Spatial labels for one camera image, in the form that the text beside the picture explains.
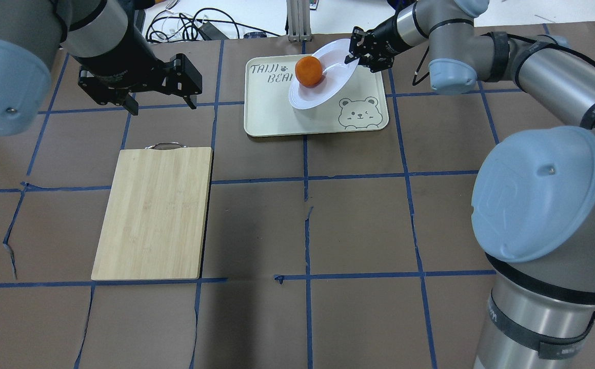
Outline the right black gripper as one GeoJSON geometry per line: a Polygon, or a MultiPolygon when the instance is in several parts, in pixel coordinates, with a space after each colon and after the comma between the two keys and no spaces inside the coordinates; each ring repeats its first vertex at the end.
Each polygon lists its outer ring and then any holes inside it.
{"type": "Polygon", "coordinates": [[[370,72],[380,72],[393,66],[399,54],[399,34],[396,19],[389,18],[370,30],[354,27],[350,35],[349,54],[345,64],[359,60],[370,72]]]}

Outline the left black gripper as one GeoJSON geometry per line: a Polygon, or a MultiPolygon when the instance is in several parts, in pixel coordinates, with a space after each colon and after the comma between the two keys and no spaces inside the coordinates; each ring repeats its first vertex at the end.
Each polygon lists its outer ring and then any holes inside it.
{"type": "Polygon", "coordinates": [[[183,53],[169,61],[156,57],[139,31],[126,31],[114,49],[93,57],[77,57],[87,75],[78,86],[96,103],[118,103],[129,114],[140,106],[131,93],[154,91],[184,98],[192,110],[202,94],[202,75],[183,53]]]}

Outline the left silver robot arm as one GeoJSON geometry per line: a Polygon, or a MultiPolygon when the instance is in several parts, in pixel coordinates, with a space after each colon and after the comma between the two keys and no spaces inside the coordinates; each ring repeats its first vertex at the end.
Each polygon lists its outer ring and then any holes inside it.
{"type": "Polygon", "coordinates": [[[0,136],[32,124],[59,49],[81,65],[77,84],[98,105],[137,115],[132,94],[155,91],[194,109],[202,92],[187,56],[158,59],[119,1],[0,1],[0,136]]]}

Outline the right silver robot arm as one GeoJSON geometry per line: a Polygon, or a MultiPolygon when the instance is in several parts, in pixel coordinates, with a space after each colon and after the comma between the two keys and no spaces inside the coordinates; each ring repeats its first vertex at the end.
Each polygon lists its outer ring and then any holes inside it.
{"type": "Polygon", "coordinates": [[[511,79],[562,126],[508,136],[473,189],[475,237],[496,271],[475,368],[568,368],[595,321],[595,61],[562,37],[475,35],[488,1],[398,1],[355,27],[346,63],[382,71],[429,43],[431,88],[511,79]]]}

